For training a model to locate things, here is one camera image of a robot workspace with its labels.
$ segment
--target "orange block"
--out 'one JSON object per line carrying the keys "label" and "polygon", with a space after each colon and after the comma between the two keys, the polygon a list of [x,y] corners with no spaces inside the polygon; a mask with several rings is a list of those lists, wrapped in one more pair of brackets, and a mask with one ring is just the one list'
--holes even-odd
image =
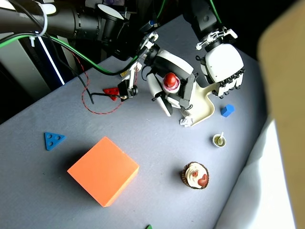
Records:
{"label": "orange block", "polygon": [[68,173],[103,207],[110,206],[138,173],[139,165],[102,138]]}

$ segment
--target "blue triangular block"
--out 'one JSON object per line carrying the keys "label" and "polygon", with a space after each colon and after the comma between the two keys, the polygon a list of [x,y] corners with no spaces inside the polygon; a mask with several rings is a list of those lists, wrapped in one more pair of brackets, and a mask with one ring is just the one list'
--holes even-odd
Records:
{"label": "blue triangular block", "polygon": [[47,150],[52,150],[55,146],[62,142],[66,138],[66,136],[45,132],[44,138],[46,140]]}

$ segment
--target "green cable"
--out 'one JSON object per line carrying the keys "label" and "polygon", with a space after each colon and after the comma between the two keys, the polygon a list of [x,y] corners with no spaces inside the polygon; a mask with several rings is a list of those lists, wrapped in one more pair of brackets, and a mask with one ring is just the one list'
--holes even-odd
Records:
{"label": "green cable", "polygon": [[166,2],[166,0],[163,0],[162,5],[161,5],[161,8],[160,8],[160,11],[159,11],[159,13],[158,13],[158,15],[157,15],[157,18],[159,18],[159,17],[160,17],[160,15],[161,15],[161,13],[162,13],[162,11],[163,11],[163,8],[164,8],[164,5],[165,5],[165,2]]}
{"label": "green cable", "polygon": [[210,3],[211,3],[211,6],[212,6],[212,8],[213,8],[213,10],[214,10],[214,13],[215,13],[215,16],[216,16],[217,20],[219,21],[219,23],[222,23],[221,20],[220,20],[220,18],[219,18],[219,16],[218,16],[218,13],[217,13],[217,11],[216,11],[216,8],[215,8],[215,6],[214,6],[213,0],[210,0]]}
{"label": "green cable", "polygon": [[[8,44],[10,44],[10,43],[12,43],[12,42],[14,42],[14,41],[16,41],[16,40],[19,40],[19,39],[25,38],[25,37],[30,37],[30,36],[31,36],[31,35],[20,35],[20,36],[13,37],[13,38],[11,38],[11,39],[9,39],[9,40],[3,42],[3,43],[0,43],[0,48],[6,46],[6,45],[8,45]],[[73,50],[76,54],[78,54],[79,56],[81,56],[82,58],[84,58],[86,61],[88,61],[89,63],[91,63],[93,66],[95,66],[96,68],[100,69],[102,72],[105,72],[105,73],[112,73],[112,72],[110,72],[110,71],[108,71],[108,70],[106,70],[106,69],[100,67],[99,65],[97,65],[96,63],[94,63],[92,60],[90,60],[88,57],[86,57],[85,55],[81,54],[79,51],[77,51],[76,49],[74,49],[73,47],[71,47],[70,45],[68,45],[67,43],[63,42],[62,40],[59,40],[59,39],[57,39],[57,38],[55,38],[55,37],[52,37],[52,36],[51,36],[51,38],[52,38],[53,40],[59,42],[59,43],[62,44],[63,46],[70,48],[70,49]],[[134,61],[136,61],[137,59],[138,59],[138,56],[135,56],[135,57],[132,59],[131,62],[134,62]]]}

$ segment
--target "gray table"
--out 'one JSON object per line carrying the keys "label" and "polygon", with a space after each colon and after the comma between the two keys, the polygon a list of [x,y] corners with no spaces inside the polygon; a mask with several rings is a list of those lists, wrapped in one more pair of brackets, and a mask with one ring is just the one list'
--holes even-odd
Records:
{"label": "gray table", "polygon": [[[159,29],[158,44],[182,57],[200,73],[196,37],[182,17]],[[168,118],[151,101],[146,82],[140,93],[109,115],[88,112],[81,103],[78,79],[40,99],[0,126],[0,228],[2,229],[211,229],[240,174],[266,120],[265,97],[257,62],[242,53],[246,73],[240,90],[225,99],[211,96],[215,114],[192,127],[179,126],[176,110]],[[118,70],[126,63],[109,58],[102,66]],[[119,76],[88,71],[90,90],[117,85]],[[201,86],[205,81],[199,79]],[[96,111],[115,107],[96,97]],[[233,104],[228,118],[220,108]],[[66,135],[52,151],[44,132]],[[211,137],[225,132],[219,149]],[[137,177],[111,207],[102,208],[66,170],[102,137],[108,136],[139,165]],[[210,182],[204,190],[185,186],[179,177],[191,161],[203,163]]]}

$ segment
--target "blue block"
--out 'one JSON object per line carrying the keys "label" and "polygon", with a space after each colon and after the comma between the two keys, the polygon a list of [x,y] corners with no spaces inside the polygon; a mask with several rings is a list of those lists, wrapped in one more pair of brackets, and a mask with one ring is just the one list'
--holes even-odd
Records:
{"label": "blue block", "polygon": [[64,136],[64,135],[58,135],[58,134],[49,133],[49,132],[44,133],[44,139],[46,141],[47,150],[52,150],[55,146],[57,146],[65,138],[66,138],[66,136]]}
{"label": "blue block", "polygon": [[234,107],[230,104],[221,109],[220,113],[223,117],[228,117],[230,114],[234,112]]}

